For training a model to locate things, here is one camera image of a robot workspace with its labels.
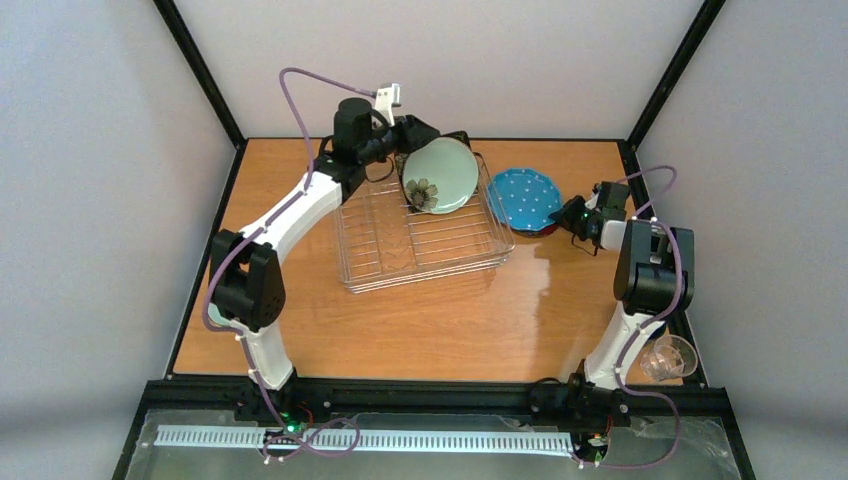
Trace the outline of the wire metal dish rack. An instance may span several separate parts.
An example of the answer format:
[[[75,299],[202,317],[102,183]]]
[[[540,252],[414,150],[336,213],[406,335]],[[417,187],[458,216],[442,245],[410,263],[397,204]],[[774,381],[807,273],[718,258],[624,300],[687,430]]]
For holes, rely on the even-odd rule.
[[[415,212],[398,178],[360,187],[332,214],[342,284],[359,294],[505,263],[515,241],[485,159],[475,159],[474,193],[447,214]]]

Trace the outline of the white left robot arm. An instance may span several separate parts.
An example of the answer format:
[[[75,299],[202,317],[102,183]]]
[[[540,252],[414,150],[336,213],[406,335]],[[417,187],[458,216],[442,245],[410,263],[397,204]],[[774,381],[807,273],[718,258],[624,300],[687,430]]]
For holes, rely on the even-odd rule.
[[[203,321],[234,334],[257,385],[279,391],[295,372],[278,325],[286,302],[282,264],[293,247],[356,192],[369,165],[419,151],[440,135],[413,115],[390,121],[363,98],[345,99],[332,136],[298,184],[242,230],[213,237]]]

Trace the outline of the blue polka dot plate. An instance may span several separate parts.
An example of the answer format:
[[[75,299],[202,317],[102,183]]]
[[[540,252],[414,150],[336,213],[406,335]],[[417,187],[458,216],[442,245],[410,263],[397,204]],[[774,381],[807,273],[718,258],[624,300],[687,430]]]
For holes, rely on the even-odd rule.
[[[532,168],[508,168],[495,174],[486,193],[495,218],[514,231],[538,233],[554,226],[550,216],[564,205],[555,182]]]

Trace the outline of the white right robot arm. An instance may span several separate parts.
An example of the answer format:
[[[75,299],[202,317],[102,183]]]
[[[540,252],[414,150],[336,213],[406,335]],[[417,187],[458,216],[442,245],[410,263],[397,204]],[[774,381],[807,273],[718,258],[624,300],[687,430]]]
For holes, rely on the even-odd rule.
[[[605,181],[590,198],[577,195],[549,216],[573,238],[618,254],[614,313],[599,344],[564,386],[563,406],[578,418],[620,415],[623,386],[637,354],[694,297],[693,230],[628,215],[629,196],[627,185]]]

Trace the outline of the light green round plate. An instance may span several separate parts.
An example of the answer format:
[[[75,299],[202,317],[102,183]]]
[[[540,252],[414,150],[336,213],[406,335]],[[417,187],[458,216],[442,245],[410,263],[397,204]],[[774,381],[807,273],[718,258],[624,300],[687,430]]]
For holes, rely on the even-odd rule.
[[[408,155],[401,171],[402,191],[415,212],[452,213],[464,206],[478,185],[476,157],[463,142],[440,137]]]

